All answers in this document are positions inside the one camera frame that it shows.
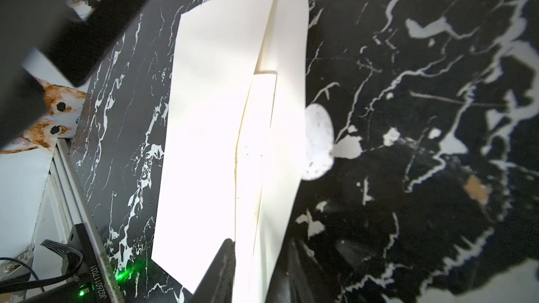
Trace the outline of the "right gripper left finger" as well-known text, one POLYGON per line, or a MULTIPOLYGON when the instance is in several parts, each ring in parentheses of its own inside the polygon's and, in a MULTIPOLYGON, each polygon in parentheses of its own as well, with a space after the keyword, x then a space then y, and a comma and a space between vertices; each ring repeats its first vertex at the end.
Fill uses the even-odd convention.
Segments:
POLYGON ((232 303, 235 270, 235 242, 227 238, 216 253, 190 302, 232 303))

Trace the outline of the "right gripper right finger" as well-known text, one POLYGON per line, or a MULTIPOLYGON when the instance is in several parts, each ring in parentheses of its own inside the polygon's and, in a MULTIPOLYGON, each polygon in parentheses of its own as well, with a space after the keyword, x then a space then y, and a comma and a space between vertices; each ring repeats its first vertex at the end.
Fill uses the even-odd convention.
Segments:
POLYGON ((266 302, 316 302, 312 276, 316 263, 308 255, 306 245, 297 239, 289 241, 286 265, 276 268, 266 302))

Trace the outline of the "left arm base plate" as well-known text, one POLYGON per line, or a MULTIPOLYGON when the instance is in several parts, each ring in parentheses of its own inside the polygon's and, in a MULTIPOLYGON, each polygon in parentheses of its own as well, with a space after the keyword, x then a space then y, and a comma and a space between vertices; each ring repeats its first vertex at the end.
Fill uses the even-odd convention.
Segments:
POLYGON ((115 278, 108 274, 105 262, 99 256, 97 241, 86 224, 75 224, 64 243, 45 239, 40 246, 46 248, 60 265, 48 276, 35 278, 35 270, 23 274, 22 282, 15 284, 17 291, 23 292, 22 301, 124 301, 118 293, 115 278))

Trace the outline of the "white envelope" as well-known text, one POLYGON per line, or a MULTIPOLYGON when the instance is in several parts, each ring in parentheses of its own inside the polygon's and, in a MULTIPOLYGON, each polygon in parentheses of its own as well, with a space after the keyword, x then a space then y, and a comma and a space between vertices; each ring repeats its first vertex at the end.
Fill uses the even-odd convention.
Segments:
POLYGON ((195 292, 235 243, 235 161, 255 74, 276 74, 250 289, 264 302, 305 169, 308 0, 211 0, 175 41, 152 260, 195 292))

